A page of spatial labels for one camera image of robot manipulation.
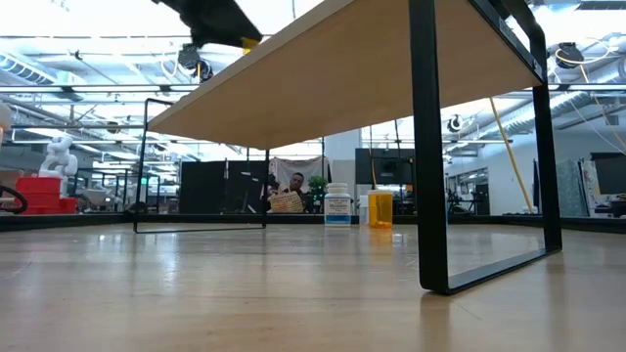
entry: white robot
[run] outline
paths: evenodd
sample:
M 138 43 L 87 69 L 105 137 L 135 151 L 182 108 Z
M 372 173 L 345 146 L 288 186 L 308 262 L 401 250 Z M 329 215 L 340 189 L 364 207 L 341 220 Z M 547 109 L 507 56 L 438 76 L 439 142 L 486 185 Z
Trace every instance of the white robot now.
M 0 149 L 2 149 L 2 137 L 11 129 L 11 109 L 6 104 L 0 103 Z
M 70 137 L 55 137 L 46 148 L 46 159 L 39 168 L 39 177 L 56 177 L 61 179 L 61 196 L 67 195 L 67 176 L 78 171 L 78 159 L 69 153 L 73 140 Z

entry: yellow pole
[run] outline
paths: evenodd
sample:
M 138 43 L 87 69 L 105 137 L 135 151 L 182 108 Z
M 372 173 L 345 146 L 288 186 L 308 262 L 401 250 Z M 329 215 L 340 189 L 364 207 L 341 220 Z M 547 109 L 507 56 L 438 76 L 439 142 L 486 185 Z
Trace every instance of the yellow pole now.
M 528 211 L 532 212 L 532 202 L 530 202 L 530 198 L 528 197 L 528 192 L 524 187 L 524 183 L 521 181 L 521 176 L 519 175 L 519 170 L 517 169 L 517 163 L 515 162 L 515 156 L 513 155 L 513 150 L 511 149 L 511 145 L 509 144 L 509 138 L 507 137 L 507 133 L 505 132 L 505 128 L 502 127 L 502 121 L 500 120 L 500 115 L 496 110 L 496 105 L 493 103 L 493 98 L 489 98 L 489 103 L 491 103 L 491 110 L 493 111 L 494 117 L 496 117 L 496 122 L 498 122 L 498 128 L 500 128 L 500 134 L 502 135 L 502 139 L 505 140 L 505 145 L 507 145 L 507 151 L 509 152 L 509 158 L 511 159 L 511 165 L 513 166 L 513 170 L 515 171 L 515 176 L 517 176 L 517 181 L 519 186 L 521 187 L 521 192 L 524 194 L 524 199 L 526 200 L 526 205 L 528 205 Z

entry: white container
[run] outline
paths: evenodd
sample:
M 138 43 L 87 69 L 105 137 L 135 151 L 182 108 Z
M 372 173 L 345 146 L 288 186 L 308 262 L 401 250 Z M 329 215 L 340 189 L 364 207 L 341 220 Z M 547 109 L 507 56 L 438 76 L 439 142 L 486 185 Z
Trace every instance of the white container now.
M 324 223 L 326 226 L 346 227 L 352 223 L 352 198 L 348 194 L 348 185 L 331 183 L 329 192 L 324 196 Z
M 359 225 L 367 225 L 370 223 L 370 209 L 368 208 L 369 202 L 370 198 L 368 195 L 359 197 Z

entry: wooden floor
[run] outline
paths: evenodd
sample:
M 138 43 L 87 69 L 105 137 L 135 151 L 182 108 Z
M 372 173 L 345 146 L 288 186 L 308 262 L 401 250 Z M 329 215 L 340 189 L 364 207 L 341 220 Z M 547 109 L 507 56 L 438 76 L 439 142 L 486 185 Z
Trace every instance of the wooden floor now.
M 450 232 L 453 273 L 541 245 Z M 419 286 L 414 226 L 4 233 L 0 351 L 625 351 L 626 236 L 563 235 L 562 254 L 442 297 Z

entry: shelf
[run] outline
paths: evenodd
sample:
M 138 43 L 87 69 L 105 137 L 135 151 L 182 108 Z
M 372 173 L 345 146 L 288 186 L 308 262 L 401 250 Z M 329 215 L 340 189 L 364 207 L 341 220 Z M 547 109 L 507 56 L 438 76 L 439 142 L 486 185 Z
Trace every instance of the shelf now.
M 488 1 L 436 5 L 442 108 L 541 84 Z M 327 0 L 148 128 L 265 150 L 410 115 L 408 1 Z

